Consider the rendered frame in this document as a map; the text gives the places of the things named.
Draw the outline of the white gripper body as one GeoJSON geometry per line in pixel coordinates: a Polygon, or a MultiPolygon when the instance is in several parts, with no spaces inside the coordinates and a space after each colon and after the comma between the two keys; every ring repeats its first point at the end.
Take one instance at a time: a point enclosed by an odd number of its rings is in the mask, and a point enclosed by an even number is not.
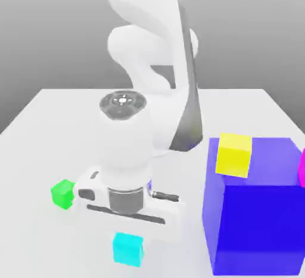
{"type": "Polygon", "coordinates": [[[110,232],[122,232],[149,240],[174,242],[180,238],[182,210],[178,202],[148,201],[130,216],[112,212],[92,202],[82,203],[82,215],[89,223],[110,232]]]}

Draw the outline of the small cyan cube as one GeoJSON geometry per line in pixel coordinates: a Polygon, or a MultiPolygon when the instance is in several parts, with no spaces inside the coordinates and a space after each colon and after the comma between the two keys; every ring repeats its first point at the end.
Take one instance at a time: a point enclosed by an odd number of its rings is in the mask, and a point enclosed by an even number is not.
{"type": "Polygon", "coordinates": [[[144,239],[127,233],[116,233],[113,239],[113,259],[116,263],[140,267],[144,257],[144,239]]]}

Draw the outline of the small yellow cube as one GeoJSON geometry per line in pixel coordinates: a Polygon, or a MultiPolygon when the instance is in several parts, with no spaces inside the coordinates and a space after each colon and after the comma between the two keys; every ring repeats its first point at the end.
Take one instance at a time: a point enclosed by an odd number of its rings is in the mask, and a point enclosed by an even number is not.
{"type": "Polygon", "coordinates": [[[217,149],[215,172],[247,178],[252,154],[252,137],[236,133],[221,133],[217,149]]]}

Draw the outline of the small green cube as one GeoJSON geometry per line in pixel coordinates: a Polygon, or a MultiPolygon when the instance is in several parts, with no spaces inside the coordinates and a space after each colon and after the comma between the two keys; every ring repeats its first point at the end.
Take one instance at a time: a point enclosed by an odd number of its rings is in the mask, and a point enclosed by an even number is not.
{"type": "Polygon", "coordinates": [[[73,188],[75,183],[64,179],[51,188],[53,203],[60,208],[69,209],[74,200],[73,188]]]}

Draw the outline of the small magenta cube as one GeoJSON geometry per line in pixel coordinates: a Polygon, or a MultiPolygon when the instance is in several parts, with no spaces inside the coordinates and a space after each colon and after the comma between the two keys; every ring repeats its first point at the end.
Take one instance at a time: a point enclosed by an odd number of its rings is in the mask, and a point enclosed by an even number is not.
{"type": "Polygon", "coordinates": [[[305,188],[305,148],[303,149],[298,165],[298,179],[300,186],[305,188]]]}

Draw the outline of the large blue box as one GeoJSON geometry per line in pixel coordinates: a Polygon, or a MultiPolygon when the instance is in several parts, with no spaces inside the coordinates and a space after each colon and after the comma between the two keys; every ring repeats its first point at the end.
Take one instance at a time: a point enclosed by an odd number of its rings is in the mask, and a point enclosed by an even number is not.
{"type": "Polygon", "coordinates": [[[216,173],[209,141],[202,210],[216,276],[296,276],[305,259],[301,151],[290,138],[254,138],[245,179],[216,173]]]}

